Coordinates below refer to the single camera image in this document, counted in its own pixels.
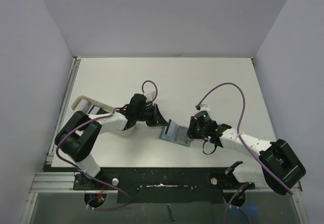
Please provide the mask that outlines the silver grey credit card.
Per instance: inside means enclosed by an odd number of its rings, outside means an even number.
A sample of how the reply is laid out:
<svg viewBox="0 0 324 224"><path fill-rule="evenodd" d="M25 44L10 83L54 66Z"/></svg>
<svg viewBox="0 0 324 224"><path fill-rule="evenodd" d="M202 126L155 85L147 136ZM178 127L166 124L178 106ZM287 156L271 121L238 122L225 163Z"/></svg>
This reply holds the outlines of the silver grey credit card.
<svg viewBox="0 0 324 224"><path fill-rule="evenodd" d="M179 128L179 125L175 121L170 119L168 122L167 128L166 128L165 134L168 137L173 137L176 134L178 128Z"/></svg>

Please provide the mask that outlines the green card holder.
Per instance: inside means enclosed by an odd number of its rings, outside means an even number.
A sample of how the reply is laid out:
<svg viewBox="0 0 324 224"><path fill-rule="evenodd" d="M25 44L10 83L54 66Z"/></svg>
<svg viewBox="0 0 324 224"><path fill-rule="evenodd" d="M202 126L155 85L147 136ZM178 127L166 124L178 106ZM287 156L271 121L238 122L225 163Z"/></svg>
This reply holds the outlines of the green card holder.
<svg viewBox="0 0 324 224"><path fill-rule="evenodd" d="M160 135L159 135L160 140L167 141L167 142L177 144L180 146L184 146L184 147L190 147L191 140L187 136L187 132L189 130L188 127L179 125L179 128L173 137L168 137L165 134L166 128L167 128L167 126L162 127Z"/></svg>

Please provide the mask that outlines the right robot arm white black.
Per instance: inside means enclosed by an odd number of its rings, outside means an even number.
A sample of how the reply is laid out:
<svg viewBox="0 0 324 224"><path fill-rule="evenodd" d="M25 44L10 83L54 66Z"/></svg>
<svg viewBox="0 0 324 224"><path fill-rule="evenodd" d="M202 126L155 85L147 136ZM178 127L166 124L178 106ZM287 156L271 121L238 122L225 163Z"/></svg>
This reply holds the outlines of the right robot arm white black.
<svg viewBox="0 0 324 224"><path fill-rule="evenodd" d="M225 176L231 188L253 182L267 184L276 193L285 195L306 174L306 168L285 140L272 142L240 133L230 125L217 124L207 111L200 111L190 118L187 136L191 140L206 140L216 148L235 150L261 165L259 170L240 163Z"/></svg>

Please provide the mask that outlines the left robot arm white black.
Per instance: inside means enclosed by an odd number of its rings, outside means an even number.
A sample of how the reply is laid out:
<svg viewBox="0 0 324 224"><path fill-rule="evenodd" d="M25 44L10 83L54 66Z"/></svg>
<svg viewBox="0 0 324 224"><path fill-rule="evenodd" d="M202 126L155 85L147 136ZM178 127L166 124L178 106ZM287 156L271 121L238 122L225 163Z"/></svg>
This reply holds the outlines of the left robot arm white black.
<svg viewBox="0 0 324 224"><path fill-rule="evenodd" d="M75 111L55 137L56 155L84 174L85 183L91 189L97 189L103 183L103 176L99 173L101 168L91 151L98 135L115 131L130 134L137 122L145 122L149 127L166 126L168 122L153 99L143 94L134 94L129 103L112 109L88 98L84 99L104 113L89 115L82 110Z"/></svg>

